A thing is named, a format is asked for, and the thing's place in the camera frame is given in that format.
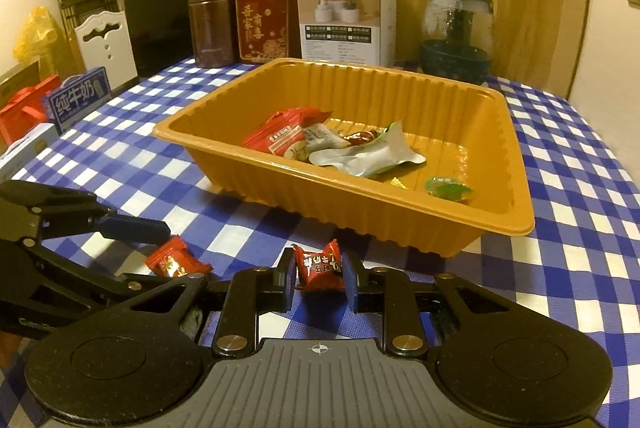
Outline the small red candy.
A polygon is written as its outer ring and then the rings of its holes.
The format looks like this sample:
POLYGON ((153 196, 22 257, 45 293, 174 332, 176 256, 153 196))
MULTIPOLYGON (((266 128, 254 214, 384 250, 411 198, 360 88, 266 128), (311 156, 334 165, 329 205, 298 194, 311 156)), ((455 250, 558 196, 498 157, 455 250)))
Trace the small red candy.
POLYGON ((293 246, 298 272, 297 290, 342 291, 344 289, 343 264, 337 240, 331 240, 322 252, 305 251, 293 246))

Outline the red candy packet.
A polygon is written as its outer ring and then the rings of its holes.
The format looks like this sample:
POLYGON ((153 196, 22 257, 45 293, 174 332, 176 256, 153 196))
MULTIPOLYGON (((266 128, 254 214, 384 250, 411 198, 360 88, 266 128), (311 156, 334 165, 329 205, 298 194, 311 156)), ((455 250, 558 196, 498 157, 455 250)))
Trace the red candy packet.
POLYGON ((145 265, 156 275, 181 277, 188 274, 209 274, 213 268, 192 255, 188 245, 179 237, 173 236, 167 243, 146 257, 145 265))

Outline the green yellow candy packet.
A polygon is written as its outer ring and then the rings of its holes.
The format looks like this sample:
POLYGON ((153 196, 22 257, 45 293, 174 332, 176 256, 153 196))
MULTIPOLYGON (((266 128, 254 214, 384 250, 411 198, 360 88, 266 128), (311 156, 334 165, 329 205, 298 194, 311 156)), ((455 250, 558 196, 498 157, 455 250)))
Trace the green yellow candy packet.
POLYGON ((461 203, 472 195, 472 189, 451 177, 431 177, 425 183, 426 191, 434 197, 461 203))

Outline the silver foil snack packet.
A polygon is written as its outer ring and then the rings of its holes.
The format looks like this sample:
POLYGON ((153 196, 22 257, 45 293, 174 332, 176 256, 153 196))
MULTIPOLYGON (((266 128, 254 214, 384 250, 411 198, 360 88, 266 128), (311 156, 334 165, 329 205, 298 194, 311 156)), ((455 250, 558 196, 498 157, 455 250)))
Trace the silver foil snack packet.
POLYGON ((309 155, 309 161, 314 166, 333 167, 353 177, 372 177, 406 162, 422 165, 426 158, 407 144, 401 122, 396 121, 371 143, 315 151, 309 155))

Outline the brown chocolate bar wrapper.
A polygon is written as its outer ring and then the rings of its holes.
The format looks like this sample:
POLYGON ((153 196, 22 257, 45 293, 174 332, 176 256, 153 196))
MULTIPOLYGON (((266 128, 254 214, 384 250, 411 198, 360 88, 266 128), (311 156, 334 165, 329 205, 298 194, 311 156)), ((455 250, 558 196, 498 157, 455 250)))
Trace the brown chocolate bar wrapper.
POLYGON ((378 130, 362 130, 344 136, 344 140, 352 146, 364 145, 371 143, 381 135, 378 130))

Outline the red white snack packet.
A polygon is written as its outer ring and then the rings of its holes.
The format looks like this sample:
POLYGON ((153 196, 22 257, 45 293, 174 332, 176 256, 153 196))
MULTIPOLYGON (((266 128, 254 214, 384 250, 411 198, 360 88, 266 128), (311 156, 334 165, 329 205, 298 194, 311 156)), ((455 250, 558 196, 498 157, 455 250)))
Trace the red white snack packet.
POLYGON ((308 147, 304 130, 323 123, 332 111, 314 107, 296 107, 278 111, 256 131, 247 136, 242 146, 282 158, 306 161, 308 147))

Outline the red gift bag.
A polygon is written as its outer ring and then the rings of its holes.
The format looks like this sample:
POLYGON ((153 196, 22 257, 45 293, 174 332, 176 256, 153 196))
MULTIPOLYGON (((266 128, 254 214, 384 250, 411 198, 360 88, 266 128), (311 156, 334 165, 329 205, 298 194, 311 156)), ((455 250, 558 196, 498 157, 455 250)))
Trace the red gift bag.
POLYGON ((0 132, 6 146, 11 146, 33 127, 48 120, 43 97, 60 86, 60 77, 52 74, 37 85, 22 88, 1 108, 0 132))

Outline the blue milk carton box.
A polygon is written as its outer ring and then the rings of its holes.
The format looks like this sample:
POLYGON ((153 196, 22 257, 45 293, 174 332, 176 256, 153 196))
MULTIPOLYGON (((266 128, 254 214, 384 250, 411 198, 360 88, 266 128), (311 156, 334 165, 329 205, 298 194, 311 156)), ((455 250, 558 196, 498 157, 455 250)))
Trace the blue milk carton box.
POLYGON ((70 76, 58 88, 43 96, 42 105, 48 120, 62 135, 111 97, 107 72, 101 66, 70 76))

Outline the orange plastic tray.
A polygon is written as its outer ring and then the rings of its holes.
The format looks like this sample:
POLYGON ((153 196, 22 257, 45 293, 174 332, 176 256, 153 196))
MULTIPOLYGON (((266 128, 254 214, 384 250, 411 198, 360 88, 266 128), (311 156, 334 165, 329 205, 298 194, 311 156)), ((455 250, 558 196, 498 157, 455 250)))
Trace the orange plastic tray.
POLYGON ((535 225, 504 96, 410 71, 277 59, 157 123, 215 185, 451 257, 535 225))

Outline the yellow plastic bag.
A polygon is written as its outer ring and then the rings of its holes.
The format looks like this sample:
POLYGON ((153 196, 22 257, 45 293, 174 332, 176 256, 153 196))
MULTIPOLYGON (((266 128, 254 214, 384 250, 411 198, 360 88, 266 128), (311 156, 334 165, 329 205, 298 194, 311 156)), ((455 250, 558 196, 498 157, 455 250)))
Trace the yellow plastic bag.
POLYGON ((30 62, 39 58, 41 62, 53 65, 62 44, 60 26, 50 10, 44 6, 37 6, 29 12, 18 32, 13 56, 19 62, 30 62))

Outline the white chair back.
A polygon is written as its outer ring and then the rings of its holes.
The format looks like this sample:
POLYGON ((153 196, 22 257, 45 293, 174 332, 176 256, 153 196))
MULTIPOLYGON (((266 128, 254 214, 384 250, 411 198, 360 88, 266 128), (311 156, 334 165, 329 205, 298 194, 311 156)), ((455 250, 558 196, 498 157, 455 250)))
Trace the white chair back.
POLYGON ((104 67, 112 91, 138 79, 124 12, 91 15, 74 32, 86 69, 104 67))

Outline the blue white checkered tablecloth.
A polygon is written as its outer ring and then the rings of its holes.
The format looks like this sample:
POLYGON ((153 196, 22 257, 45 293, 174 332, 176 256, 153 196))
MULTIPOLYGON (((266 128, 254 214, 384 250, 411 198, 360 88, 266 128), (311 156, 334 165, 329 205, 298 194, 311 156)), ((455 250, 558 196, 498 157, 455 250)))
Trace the blue white checkered tablecloth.
POLYGON ((511 111, 536 225, 525 237, 487 234, 443 259, 224 195, 181 147, 153 136, 156 122, 242 72, 177 62, 78 122, 17 177, 81 187, 122 212, 163 220, 222 278, 273 265, 289 245, 319 250, 331 240, 416 279, 457 274, 597 340, 613 364, 600 422, 638 425, 639 193, 566 100, 491 81, 511 111))

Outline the black box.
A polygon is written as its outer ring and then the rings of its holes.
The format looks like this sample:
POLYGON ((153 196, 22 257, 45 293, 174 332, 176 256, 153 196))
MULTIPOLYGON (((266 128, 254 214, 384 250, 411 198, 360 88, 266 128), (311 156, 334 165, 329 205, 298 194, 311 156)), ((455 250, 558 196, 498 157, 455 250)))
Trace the black box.
POLYGON ((124 0, 124 9, 139 76, 193 55, 189 0, 124 0))

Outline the red festive gift box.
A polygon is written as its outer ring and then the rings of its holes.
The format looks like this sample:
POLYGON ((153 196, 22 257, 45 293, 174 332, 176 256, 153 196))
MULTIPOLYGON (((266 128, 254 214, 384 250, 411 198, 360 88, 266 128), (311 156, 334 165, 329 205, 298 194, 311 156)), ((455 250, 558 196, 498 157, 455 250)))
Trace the red festive gift box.
POLYGON ((241 62, 301 58, 297 0, 235 0, 241 62))

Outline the green glass humidifier jar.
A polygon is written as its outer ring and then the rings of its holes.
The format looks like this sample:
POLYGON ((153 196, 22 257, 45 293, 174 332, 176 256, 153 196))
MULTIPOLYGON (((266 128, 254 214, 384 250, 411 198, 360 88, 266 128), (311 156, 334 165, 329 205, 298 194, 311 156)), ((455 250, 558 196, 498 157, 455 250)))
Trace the green glass humidifier jar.
POLYGON ((480 85, 489 76, 493 45, 491 0, 428 0, 419 48, 424 73, 480 85))

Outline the brown cylindrical tin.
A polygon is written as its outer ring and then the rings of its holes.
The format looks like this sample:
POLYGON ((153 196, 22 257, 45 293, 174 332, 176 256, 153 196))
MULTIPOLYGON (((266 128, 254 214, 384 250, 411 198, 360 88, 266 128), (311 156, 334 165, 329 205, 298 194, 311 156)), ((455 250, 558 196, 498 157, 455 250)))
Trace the brown cylindrical tin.
POLYGON ((226 67, 239 60, 235 0, 189 0, 196 65, 226 67))

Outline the white humidifier product box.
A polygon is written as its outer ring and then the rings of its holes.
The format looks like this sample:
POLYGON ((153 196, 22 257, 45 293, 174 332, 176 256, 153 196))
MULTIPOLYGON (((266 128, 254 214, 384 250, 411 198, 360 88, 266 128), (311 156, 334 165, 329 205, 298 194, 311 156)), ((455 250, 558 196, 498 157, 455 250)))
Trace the white humidifier product box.
POLYGON ((303 58, 393 65, 397 0, 297 0, 297 4, 303 58))

